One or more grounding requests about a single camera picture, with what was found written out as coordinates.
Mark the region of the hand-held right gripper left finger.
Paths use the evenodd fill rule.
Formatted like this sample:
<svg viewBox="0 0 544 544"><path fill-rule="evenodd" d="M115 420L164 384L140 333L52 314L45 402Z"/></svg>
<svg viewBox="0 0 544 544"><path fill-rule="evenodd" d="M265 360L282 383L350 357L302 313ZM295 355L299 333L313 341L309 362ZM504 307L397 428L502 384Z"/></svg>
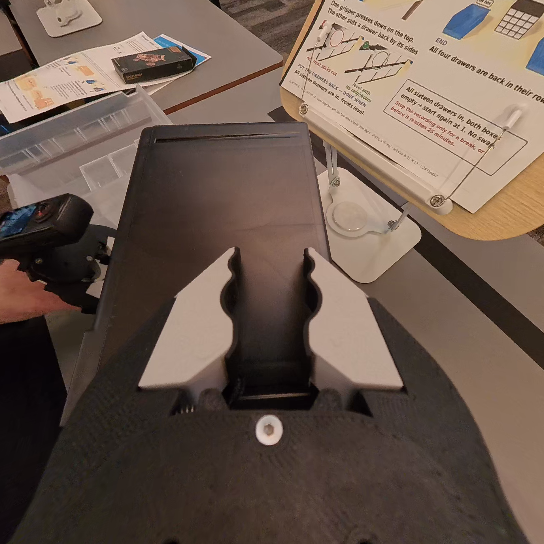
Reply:
<svg viewBox="0 0 544 544"><path fill-rule="evenodd" d="M226 297L240 256L239 248L227 249L177 293L140 389L203 392L227 386L225 359L235 343L235 324Z"/></svg>

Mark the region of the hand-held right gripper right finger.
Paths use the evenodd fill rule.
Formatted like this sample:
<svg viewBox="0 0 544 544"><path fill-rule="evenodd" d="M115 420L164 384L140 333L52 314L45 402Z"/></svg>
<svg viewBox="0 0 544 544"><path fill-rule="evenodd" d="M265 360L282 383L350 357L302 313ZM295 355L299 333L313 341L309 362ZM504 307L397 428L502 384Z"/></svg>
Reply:
<svg viewBox="0 0 544 544"><path fill-rule="evenodd" d="M314 248L303 253L311 315L304 343L319 390L400 391L404 383L365 292Z"/></svg>

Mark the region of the translucent plastic bin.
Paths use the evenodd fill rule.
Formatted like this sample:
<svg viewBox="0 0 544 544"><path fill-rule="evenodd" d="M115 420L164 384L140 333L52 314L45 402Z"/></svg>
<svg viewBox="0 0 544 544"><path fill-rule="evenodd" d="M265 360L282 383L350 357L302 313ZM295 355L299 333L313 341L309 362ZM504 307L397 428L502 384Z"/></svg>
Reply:
<svg viewBox="0 0 544 544"><path fill-rule="evenodd" d="M79 167L129 147L136 154L144 128L172 123L137 86L1 137L1 175L9 180L12 208L70 193L92 206L92 224L117 228L131 173L91 191Z"/></svg>

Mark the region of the black drawer cabinet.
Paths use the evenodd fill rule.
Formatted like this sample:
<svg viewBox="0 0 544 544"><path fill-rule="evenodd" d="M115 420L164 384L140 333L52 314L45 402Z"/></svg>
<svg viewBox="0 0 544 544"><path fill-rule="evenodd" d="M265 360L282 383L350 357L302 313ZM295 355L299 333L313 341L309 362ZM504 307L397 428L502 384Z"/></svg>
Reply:
<svg viewBox="0 0 544 544"><path fill-rule="evenodd" d="M167 125L141 133L93 330L65 425L96 373L227 249L241 251L228 360L235 407L307 396L303 252L330 261L309 129L301 122Z"/></svg>

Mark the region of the person's left hand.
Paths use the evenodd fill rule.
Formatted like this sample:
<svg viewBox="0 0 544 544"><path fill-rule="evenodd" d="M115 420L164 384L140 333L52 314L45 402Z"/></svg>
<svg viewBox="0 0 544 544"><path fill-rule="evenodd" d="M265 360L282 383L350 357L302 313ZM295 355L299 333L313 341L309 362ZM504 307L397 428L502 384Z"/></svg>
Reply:
<svg viewBox="0 0 544 544"><path fill-rule="evenodd" d="M17 268L16 260L1 263L1 324L22 322L58 311L81 311L58 295L45 291L44 284L31 282L26 273Z"/></svg>

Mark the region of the folded paper leaflet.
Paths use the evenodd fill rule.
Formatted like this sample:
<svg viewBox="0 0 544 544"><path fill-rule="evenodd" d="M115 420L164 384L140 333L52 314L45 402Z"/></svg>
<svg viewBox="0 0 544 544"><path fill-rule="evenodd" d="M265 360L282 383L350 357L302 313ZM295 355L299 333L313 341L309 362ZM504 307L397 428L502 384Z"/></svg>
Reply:
<svg viewBox="0 0 544 544"><path fill-rule="evenodd" d="M126 84L118 75L112 59L145 53L159 46L186 47L196 57L197 66L211 58L167 35L152 39L142 31L116 44L72 53L1 82L1 114L14 124L79 99L135 88L135 83Z"/></svg>

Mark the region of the instruction sheet on stand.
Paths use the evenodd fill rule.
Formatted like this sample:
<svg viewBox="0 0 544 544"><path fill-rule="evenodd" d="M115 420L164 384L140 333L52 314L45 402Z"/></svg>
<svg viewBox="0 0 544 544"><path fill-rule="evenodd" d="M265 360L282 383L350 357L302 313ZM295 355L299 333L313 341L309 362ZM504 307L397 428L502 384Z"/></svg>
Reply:
<svg viewBox="0 0 544 544"><path fill-rule="evenodd" d="M281 103L292 120L307 123L312 134L323 141L327 171L318 176L322 204L332 260L354 281L371 283L407 254L421 239L421 230L407 218L411 205L454 234L477 241L500 241L523 235L543 224L543 156L537 158L508 186L503 188L474 214L455 203L443 205L448 214L438 214L421 198L422 182L410 177L407 170L386 158L367 144L357 140L345 129L309 109L300 113L301 99L280 87ZM374 178L404 199L408 206L398 210L385 197L377 194L374 186L368 187L346 167L338 167L337 154L350 160L364 177ZM364 212L357 218L366 218L364 228L377 222L377 231L355 232L357 237L336 232L332 212L326 205L334 203L333 197L355 196L355 203Z"/></svg>

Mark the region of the small black carton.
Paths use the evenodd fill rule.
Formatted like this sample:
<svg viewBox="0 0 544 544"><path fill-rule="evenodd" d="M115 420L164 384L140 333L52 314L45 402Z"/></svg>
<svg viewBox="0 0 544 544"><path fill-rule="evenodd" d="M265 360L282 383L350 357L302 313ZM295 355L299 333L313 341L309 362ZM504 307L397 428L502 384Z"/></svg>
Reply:
<svg viewBox="0 0 544 544"><path fill-rule="evenodd" d="M174 77L193 71L197 57L183 46L112 58L112 65L126 85Z"/></svg>

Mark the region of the person's black clothing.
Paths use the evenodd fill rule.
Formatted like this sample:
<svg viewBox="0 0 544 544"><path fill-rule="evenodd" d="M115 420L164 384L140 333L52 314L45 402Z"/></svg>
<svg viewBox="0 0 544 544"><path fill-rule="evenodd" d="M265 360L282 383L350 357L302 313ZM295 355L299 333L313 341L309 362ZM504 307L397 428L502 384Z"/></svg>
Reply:
<svg viewBox="0 0 544 544"><path fill-rule="evenodd" d="M65 399L45 318L1 325L1 543L10 540L36 492Z"/></svg>

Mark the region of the white phone stand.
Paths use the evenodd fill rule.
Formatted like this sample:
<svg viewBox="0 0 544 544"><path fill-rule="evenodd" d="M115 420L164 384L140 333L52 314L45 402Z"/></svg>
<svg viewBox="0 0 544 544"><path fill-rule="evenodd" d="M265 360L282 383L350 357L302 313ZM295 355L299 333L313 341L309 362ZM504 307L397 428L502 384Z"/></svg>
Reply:
<svg viewBox="0 0 544 544"><path fill-rule="evenodd" d="M44 1L36 14L50 37L63 37L103 22L89 1Z"/></svg>

